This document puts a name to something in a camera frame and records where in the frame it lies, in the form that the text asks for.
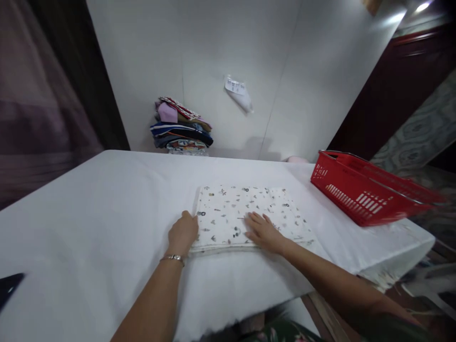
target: basket handle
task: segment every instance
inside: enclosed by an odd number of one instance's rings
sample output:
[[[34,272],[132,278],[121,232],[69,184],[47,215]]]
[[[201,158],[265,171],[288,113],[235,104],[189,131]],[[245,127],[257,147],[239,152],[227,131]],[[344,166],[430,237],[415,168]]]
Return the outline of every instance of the basket handle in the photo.
[[[357,155],[355,155],[355,154],[353,154],[353,153],[349,153],[349,152],[341,152],[341,151],[334,151],[334,150],[320,150],[319,152],[321,152],[321,153],[323,153],[323,154],[325,154],[325,155],[327,155],[328,157],[333,158],[333,159],[336,159],[336,158],[330,156],[329,154],[327,154],[327,153],[325,153],[325,152],[334,152],[334,153],[340,153],[340,154],[348,154],[348,155],[350,155],[350,156],[359,158],[359,159],[361,159],[362,161],[370,162],[370,161],[365,160],[364,158],[358,157]]]
[[[319,152],[321,152],[321,153],[324,154],[325,156],[328,156],[329,158],[332,158],[332,159],[334,159],[334,160],[337,160],[337,158],[334,158],[334,157],[330,156],[330,155],[327,154],[326,152],[334,152],[334,153],[340,153],[340,154],[347,154],[347,155],[350,155],[350,156],[359,158],[359,159],[361,159],[361,160],[363,160],[363,161],[365,161],[365,162],[371,163],[370,161],[367,161],[367,160],[365,160],[364,158],[358,157],[357,155],[355,155],[355,154],[353,154],[353,153],[349,153],[349,152],[341,152],[341,151],[333,151],[333,150],[320,150]],[[398,191],[396,191],[396,190],[390,188],[389,186],[386,186],[385,184],[380,183],[380,182],[377,181],[377,180],[374,180],[374,179],[372,179],[372,178],[369,178],[369,179],[370,179],[371,181],[377,183],[378,185],[381,185],[381,186],[383,186],[384,188],[386,188],[386,189],[388,189],[388,190],[390,190],[390,191],[392,191],[392,192],[394,192],[394,193],[396,193],[396,194],[398,194],[398,195],[401,195],[402,197],[405,197],[405,198],[407,198],[408,200],[410,200],[410,201],[412,201],[412,202],[415,202],[416,204],[420,204],[420,205],[433,205],[433,206],[446,206],[446,205],[448,205],[447,202],[444,202],[444,203],[438,203],[438,202],[423,203],[423,202],[420,202],[420,201],[418,201],[418,200],[416,200],[416,199],[412,199],[412,198],[410,198],[409,196],[406,196],[406,195],[404,195],[404,194],[401,194],[400,192],[398,192]]]

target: white printed fabric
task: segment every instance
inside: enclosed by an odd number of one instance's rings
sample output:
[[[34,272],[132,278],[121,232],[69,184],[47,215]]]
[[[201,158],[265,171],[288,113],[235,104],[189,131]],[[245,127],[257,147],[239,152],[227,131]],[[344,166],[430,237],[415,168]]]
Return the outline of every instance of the white printed fabric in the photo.
[[[284,188],[205,186],[199,190],[199,234],[190,254],[204,256],[257,250],[258,247],[245,236],[244,217],[253,211],[268,215],[282,235],[301,246],[308,247],[316,241]]]

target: person's left hand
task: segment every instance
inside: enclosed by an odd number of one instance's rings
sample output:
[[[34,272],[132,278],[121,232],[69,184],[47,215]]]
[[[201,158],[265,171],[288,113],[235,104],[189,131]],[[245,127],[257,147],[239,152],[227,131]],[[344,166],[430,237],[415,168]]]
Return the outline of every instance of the person's left hand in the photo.
[[[166,254],[186,257],[198,235],[198,216],[192,217],[188,211],[174,223],[168,233],[170,245]]]

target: white wall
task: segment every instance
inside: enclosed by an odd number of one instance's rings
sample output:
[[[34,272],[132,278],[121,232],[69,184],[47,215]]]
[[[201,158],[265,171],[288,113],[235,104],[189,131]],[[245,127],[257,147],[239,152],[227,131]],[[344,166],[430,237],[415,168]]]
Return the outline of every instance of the white wall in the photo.
[[[210,155],[313,160],[327,147],[405,9],[361,0],[88,0],[132,150],[154,151],[154,101],[214,127]],[[243,78],[255,112],[223,90]]]

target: hand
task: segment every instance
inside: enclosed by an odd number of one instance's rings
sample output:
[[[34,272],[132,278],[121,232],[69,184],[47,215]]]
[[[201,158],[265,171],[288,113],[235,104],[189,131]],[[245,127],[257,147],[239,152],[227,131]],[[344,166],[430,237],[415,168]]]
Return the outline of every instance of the hand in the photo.
[[[252,228],[246,236],[261,248],[276,254],[282,254],[283,245],[288,240],[274,227],[267,215],[248,213],[247,225]]]
[[[198,216],[192,217],[188,211],[174,223],[168,233],[169,247],[166,254],[186,257],[198,235]]]

